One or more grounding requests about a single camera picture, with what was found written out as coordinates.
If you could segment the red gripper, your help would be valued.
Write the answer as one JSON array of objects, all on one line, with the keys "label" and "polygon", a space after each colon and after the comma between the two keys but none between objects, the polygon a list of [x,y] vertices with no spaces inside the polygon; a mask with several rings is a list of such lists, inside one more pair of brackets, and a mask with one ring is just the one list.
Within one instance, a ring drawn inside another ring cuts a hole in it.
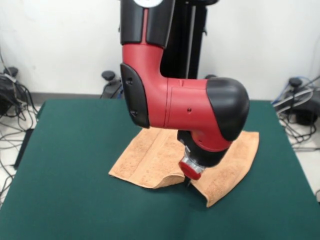
[{"label": "red gripper", "polygon": [[182,159],[179,162],[179,167],[183,174],[186,176],[184,179],[184,186],[188,188],[192,180],[199,180],[202,176],[202,166],[194,163],[189,159]]}]

